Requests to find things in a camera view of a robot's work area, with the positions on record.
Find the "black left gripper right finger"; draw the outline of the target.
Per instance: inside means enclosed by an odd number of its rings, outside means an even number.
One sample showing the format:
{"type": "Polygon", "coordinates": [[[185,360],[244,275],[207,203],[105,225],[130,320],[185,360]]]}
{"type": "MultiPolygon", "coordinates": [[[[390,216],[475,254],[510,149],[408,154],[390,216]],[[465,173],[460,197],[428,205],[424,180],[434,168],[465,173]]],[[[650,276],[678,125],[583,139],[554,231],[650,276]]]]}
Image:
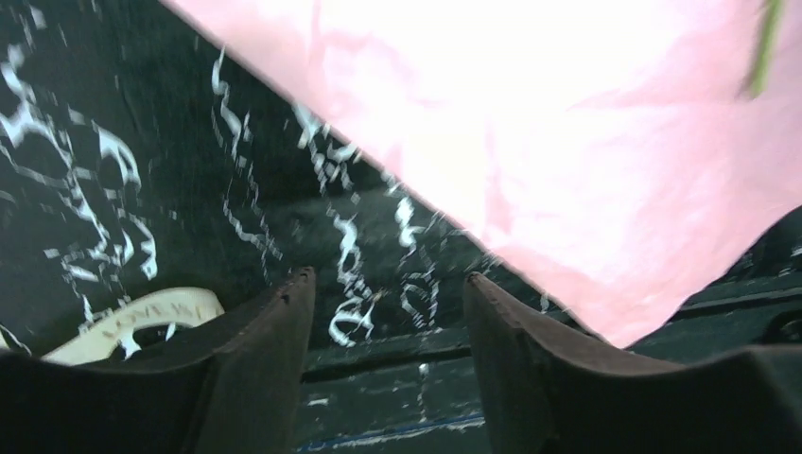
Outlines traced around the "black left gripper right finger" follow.
{"type": "Polygon", "coordinates": [[[495,453],[797,453],[801,348],[683,365],[619,350],[469,275],[463,310],[495,453]]]}

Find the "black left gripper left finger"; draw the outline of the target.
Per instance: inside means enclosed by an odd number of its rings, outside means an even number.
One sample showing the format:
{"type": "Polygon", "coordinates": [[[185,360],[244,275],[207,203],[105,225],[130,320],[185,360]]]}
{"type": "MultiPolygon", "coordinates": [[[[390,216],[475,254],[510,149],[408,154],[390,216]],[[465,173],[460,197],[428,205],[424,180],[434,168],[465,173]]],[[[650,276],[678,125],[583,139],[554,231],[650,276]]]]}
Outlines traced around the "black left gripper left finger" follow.
{"type": "Polygon", "coordinates": [[[311,268],[127,361],[1,357],[5,453],[288,453],[311,268]]]}

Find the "pink wrapping paper sheet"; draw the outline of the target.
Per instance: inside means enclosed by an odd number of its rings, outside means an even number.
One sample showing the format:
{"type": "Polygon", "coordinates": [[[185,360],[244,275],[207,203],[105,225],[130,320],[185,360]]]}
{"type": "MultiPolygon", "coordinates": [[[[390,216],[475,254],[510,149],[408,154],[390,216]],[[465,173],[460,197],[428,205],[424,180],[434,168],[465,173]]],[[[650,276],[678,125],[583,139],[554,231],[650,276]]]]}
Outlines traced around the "pink wrapping paper sheet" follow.
{"type": "Polygon", "coordinates": [[[627,347],[801,203],[801,5],[172,1],[627,347]]]}

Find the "fake white rose stem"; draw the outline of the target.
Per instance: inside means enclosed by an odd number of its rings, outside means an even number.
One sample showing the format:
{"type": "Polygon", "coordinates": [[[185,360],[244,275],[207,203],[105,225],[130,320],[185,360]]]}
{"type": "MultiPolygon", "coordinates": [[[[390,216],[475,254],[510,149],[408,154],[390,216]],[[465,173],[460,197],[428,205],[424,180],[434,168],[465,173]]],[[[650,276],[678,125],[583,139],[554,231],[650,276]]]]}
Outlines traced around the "fake white rose stem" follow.
{"type": "Polygon", "coordinates": [[[758,30],[750,70],[741,91],[750,98],[760,96],[765,90],[767,75],[773,56],[777,27],[782,16],[783,0],[766,0],[762,7],[762,22],[758,30]]]}

